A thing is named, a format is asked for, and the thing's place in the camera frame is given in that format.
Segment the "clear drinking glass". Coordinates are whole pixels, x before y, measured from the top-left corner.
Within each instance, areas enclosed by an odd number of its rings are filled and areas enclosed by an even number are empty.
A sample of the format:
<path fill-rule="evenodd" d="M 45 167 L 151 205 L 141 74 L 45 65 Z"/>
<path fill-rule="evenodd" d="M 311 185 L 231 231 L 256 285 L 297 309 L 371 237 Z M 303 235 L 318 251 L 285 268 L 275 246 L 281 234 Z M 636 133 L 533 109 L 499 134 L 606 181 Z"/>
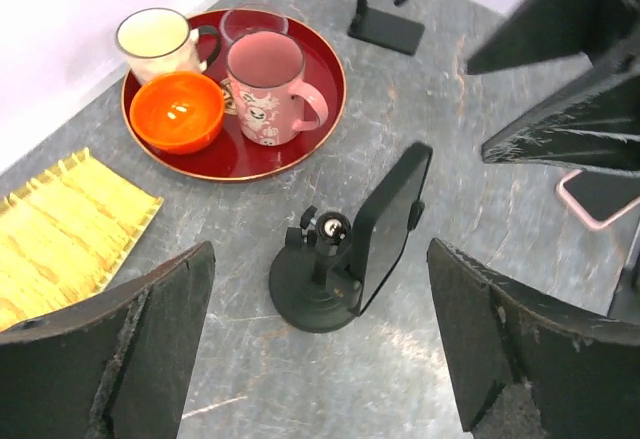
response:
<path fill-rule="evenodd" d="M 289 21 L 284 14 L 260 3 L 243 4 L 228 9 L 219 24 L 226 46 L 251 32 L 271 31 L 287 34 L 288 29 Z"/>

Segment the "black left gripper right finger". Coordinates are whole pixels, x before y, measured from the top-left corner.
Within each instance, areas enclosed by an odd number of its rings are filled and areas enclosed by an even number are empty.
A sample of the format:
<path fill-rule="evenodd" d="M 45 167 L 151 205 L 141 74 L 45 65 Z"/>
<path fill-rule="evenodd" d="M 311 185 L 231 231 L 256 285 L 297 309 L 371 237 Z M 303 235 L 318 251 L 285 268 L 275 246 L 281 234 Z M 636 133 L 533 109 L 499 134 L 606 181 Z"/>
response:
<path fill-rule="evenodd" d="M 637 325 L 543 294 L 439 238 L 427 264 L 464 431 L 523 384 L 551 438 L 638 437 Z"/>

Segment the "yellow woven bamboo mat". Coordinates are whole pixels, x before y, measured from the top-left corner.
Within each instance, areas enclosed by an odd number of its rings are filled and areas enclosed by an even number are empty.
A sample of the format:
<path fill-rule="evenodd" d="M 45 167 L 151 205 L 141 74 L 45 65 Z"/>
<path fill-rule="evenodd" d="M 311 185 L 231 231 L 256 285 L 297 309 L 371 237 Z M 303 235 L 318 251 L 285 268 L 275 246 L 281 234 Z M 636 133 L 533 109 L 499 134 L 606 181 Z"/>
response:
<path fill-rule="evenodd" d="M 4 330 L 101 293 L 164 200 L 84 148 L 1 201 Z"/>

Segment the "black folding phone stand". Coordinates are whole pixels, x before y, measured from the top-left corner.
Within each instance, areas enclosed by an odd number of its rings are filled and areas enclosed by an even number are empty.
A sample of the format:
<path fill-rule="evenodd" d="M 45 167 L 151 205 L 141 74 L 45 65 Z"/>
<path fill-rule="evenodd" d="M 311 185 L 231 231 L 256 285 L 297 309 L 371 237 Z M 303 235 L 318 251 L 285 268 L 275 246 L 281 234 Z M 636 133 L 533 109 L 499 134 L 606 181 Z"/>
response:
<path fill-rule="evenodd" d="M 400 7 L 407 1 L 394 0 L 394 5 Z M 357 0 L 347 33 L 351 38 L 413 56 L 424 31 L 420 22 L 370 8 L 367 0 Z"/>

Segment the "black smartphone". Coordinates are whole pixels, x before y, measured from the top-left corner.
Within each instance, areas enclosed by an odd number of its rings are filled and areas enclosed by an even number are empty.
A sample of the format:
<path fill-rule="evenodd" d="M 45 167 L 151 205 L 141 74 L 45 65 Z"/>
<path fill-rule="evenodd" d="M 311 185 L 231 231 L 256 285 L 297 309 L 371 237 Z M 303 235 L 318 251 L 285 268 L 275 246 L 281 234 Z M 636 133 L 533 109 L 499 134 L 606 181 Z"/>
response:
<path fill-rule="evenodd" d="M 408 235 L 424 211 L 421 194 L 433 149 L 411 144 L 370 193 L 352 229 L 348 272 L 360 283 L 352 308 L 364 313 L 401 258 Z"/>

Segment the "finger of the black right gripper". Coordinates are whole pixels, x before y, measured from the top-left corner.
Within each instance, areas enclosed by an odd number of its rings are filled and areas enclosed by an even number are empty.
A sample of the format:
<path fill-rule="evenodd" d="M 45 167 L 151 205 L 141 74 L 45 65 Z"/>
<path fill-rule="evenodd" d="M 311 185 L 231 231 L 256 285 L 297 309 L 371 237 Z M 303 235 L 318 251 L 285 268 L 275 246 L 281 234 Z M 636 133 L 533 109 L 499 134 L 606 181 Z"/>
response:
<path fill-rule="evenodd" d="M 481 148 L 486 163 L 639 170 L 639 45 L 622 43 L 507 125 Z"/>
<path fill-rule="evenodd" d="M 639 0 L 523 0 L 467 59 L 470 75 L 583 53 L 594 61 L 639 23 Z"/>

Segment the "black round-base phone stand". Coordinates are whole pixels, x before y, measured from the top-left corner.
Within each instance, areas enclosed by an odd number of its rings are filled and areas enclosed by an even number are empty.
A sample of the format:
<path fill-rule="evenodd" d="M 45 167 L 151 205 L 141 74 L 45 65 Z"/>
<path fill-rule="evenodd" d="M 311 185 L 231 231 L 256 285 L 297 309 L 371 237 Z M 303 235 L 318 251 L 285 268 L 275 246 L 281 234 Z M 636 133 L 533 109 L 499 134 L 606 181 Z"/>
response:
<path fill-rule="evenodd" d="M 360 283 L 348 272 L 354 221 L 339 212 L 308 207 L 269 272 L 269 293 L 282 318 L 310 333 L 341 329 L 356 315 Z"/>

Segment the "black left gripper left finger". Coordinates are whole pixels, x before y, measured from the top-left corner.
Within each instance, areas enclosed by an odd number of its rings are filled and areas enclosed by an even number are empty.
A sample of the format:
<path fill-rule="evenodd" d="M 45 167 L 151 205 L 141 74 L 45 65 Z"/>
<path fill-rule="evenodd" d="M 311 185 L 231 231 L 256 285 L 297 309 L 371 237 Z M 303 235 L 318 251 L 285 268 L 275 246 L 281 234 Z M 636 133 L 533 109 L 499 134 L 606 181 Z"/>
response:
<path fill-rule="evenodd" d="M 203 241 L 2 332 L 2 437 L 176 437 L 214 277 Z"/>

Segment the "pink patterned mug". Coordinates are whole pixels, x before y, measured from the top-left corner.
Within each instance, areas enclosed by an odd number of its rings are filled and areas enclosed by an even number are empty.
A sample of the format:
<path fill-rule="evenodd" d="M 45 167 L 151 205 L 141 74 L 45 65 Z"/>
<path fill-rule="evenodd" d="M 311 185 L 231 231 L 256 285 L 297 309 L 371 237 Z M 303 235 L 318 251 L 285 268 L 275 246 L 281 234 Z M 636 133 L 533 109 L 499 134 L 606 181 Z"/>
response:
<path fill-rule="evenodd" d="M 306 56 L 293 38 L 271 31 L 236 40 L 226 56 L 242 133 L 269 147 L 322 127 L 329 117 L 320 91 L 305 80 Z"/>

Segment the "red oval lacquer tray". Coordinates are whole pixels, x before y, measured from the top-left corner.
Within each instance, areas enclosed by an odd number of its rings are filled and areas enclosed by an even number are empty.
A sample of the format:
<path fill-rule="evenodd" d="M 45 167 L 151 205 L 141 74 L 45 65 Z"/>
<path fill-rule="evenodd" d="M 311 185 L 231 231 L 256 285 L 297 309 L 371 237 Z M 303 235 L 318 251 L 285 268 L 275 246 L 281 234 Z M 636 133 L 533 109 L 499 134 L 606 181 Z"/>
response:
<path fill-rule="evenodd" d="M 245 181 L 286 170 L 313 154 L 335 129 L 346 102 L 342 64 L 327 41 L 290 19 L 286 32 L 256 31 L 245 23 L 237 40 L 223 37 L 223 10 L 189 19 L 190 49 L 200 68 L 141 86 L 125 77 L 125 123 L 155 160 L 208 180 Z M 146 114 L 152 99 L 182 78 L 197 86 L 199 101 L 212 100 L 214 127 L 171 144 L 155 134 Z"/>

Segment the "orange bowl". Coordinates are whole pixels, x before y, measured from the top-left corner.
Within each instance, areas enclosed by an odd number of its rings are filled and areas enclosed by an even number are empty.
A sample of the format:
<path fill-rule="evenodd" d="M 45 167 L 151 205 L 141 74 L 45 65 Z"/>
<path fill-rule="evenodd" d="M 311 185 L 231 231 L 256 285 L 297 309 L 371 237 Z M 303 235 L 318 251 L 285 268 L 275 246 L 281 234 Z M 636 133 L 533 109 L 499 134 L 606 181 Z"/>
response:
<path fill-rule="evenodd" d="M 219 135 L 225 113 L 222 89 L 195 72 L 158 76 L 135 94 L 130 124 L 152 147 L 186 155 L 209 146 Z"/>

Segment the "pink-cased smartphone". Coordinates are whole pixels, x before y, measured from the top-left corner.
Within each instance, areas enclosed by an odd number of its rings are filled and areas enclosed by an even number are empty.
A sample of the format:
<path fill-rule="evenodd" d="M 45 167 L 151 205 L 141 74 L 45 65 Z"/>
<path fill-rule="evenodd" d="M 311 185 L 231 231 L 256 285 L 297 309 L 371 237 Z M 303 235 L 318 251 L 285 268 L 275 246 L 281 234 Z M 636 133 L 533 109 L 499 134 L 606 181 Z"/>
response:
<path fill-rule="evenodd" d="M 574 170 L 556 193 L 589 230 L 599 231 L 639 204 L 639 179 Z"/>

